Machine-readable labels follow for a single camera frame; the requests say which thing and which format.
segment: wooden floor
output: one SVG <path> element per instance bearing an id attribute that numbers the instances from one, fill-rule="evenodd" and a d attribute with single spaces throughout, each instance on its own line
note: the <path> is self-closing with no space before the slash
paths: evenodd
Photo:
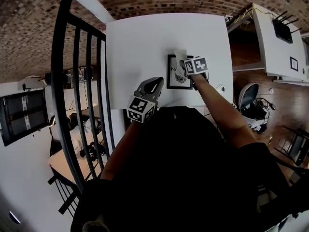
<path id="1" fill-rule="evenodd" d="M 261 61 L 259 41 L 256 33 L 235 29 L 228 34 L 232 65 L 244 65 Z"/>
<path id="2" fill-rule="evenodd" d="M 259 84 L 257 97 L 265 98 L 276 106 L 276 110 L 270 112 L 267 130 L 261 135 L 256 134 L 256 138 L 268 145 L 271 153 L 291 164 L 291 161 L 273 147 L 278 144 L 280 138 L 291 137 L 291 133 L 282 126 L 297 129 L 309 123 L 309 87 L 274 83 L 273 77 L 267 77 L 263 70 L 234 72 L 233 79 L 234 95 L 247 83 L 256 82 Z M 282 168 L 282 171 L 289 179 L 292 172 L 287 168 Z"/>

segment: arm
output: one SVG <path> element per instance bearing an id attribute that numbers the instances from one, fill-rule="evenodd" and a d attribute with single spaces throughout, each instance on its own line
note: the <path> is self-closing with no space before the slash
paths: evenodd
<path id="1" fill-rule="evenodd" d="M 255 143 L 242 115 L 202 75 L 191 75 L 191 78 L 225 139 L 236 148 Z"/>
<path id="2" fill-rule="evenodd" d="M 108 159 L 101 179 L 112 180 L 120 172 L 139 141 L 143 124 L 133 121 Z"/>

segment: black metal railing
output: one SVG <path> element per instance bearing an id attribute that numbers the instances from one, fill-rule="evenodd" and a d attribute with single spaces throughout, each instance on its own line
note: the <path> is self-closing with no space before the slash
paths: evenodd
<path id="1" fill-rule="evenodd" d="M 61 175 L 59 173 L 57 173 L 56 171 L 54 172 L 54 176 L 52 178 L 50 178 L 48 180 L 48 184 L 52 185 L 53 183 L 56 184 L 57 189 L 59 191 L 59 194 L 63 200 L 63 205 L 59 208 L 59 213 L 60 214 L 64 214 L 66 211 L 68 211 L 72 217 L 74 217 L 75 214 L 75 210 L 77 208 L 77 202 L 79 201 L 79 198 L 77 196 L 78 194 L 78 190 L 74 190 L 76 189 L 76 186 L 72 186 L 72 185 L 67 185 L 65 183 L 63 183 L 60 179 L 63 179 L 63 177 L 61 177 Z"/>
<path id="2" fill-rule="evenodd" d="M 92 92 L 91 92 L 91 79 L 92 79 L 92 67 L 91 65 L 91 38 L 92 36 L 97 37 L 97 68 L 98 68 L 98 77 L 97 77 L 97 89 L 98 89 L 98 107 L 99 107 L 99 117 L 101 121 L 101 130 L 103 134 L 103 141 L 105 146 L 106 157 L 109 157 L 109 147 L 106 137 L 106 130 L 104 125 L 104 116 L 103 116 L 103 102 L 102 102 L 102 92 L 101 92 L 101 42 L 106 41 L 106 36 L 101 31 L 97 30 L 93 26 L 84 22 L 80 18 L 72 15 L 70 13 L 70 6 L 73 0 L 62 0 L 57 19 L 55 24 L 55 31 L 53 37 L 52 45 L 52 57 L 51 57 L 51 86 L 52 86 L 52 97 L 54 103 L 54 111 L 56 117 L 56 126 L 58 134 L 60 137 L 61 146 L 66 157 L 68 166 L 74 178 L 74 181 L 79 190 L 78 196 L 83 192 L 85 179 L 83 177 L 82 171 L 78 164 L 73 144 L 70 137 L 69 127 L 67 124 L 67 115 L 66 108 L 64 103 L 64 93 L 63 93 L 63 83 L 59 77 L 62 76 L 63 72 L 63 49 L 65 42 L 65 32 L 67 24 L 75 26 L 75 37 L 74 37 L 74 48 L 73 48 L 73 86 L 74 86 L 74 96 L 75 96 L 75 105 L 76 105 L 76 114 L 79 125 L 79 130 L 81 134 L 81 139 L 83 143 L 83 148 L 85 151 L 85 156 L 89 165 L 90 172 L 93 178 L 96 178 L 95 168 L 90 159 L 90 154 L 88 151 L 87 140 L 85 136 L 84 126 L 82 122 L 82 110 L 80 103 L 80 91 L 79 91 L 79 76 L 78 76 L 78 67 L 79 67 L 79 41 L 80 41 L 80 32 L 81 30 L 87 32 L 87 45 L 86 45 L 86 86 L 87 86 L 87 98 L 89 104 L 89 117 L 91 122 L 91 128 L 94 139 L 94 146 L 98 157 L 98 162 L 101 168 L 101 171 L 104 169 L 103 161 L 101 158 L 101 153 L 99 151 L 99 143 L 97 134 L 95 133 L 95 117 L 94 110 L 92 106 Z M 112 135 L 112 124 L 111 124 L 111 111 L 109 104 L 108 96 L 108 86 L 107 78 L 105 76 L 105 88 L 106 88 L 106 107 L 107 107 L 107 116 L 108 123 L 110 128 L 111 135 L 111 147 L 114 148 L 114 141 Z"/>

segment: picture on wall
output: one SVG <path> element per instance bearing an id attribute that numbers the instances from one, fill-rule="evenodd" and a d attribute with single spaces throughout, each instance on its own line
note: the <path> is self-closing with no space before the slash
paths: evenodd
<path id="1" fill-rule="evenodd" d="M 168 55 L 168 76 L 167 88 L 168 89 L 192 89 L 192 81 L 183 76 L 179 76 L 177 71 L 177 63 L 175 55 Z"/>
<path id="2" fill-rule="evenodd" d="M 290 57 L 290 64 L 291 64 L 291 69 L 298 71 L 298 61 L 295 58 Z"/>

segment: hand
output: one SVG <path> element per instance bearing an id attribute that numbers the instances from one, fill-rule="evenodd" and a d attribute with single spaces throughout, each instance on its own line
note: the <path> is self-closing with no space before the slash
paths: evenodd
<path id="1" fill-rule="evenodd" d="M 190 75 L 190 78 L 195 83 L 199 82 L 199 81 L 201 81 L 201 82 L 206 81 L 202 74 Z"/>

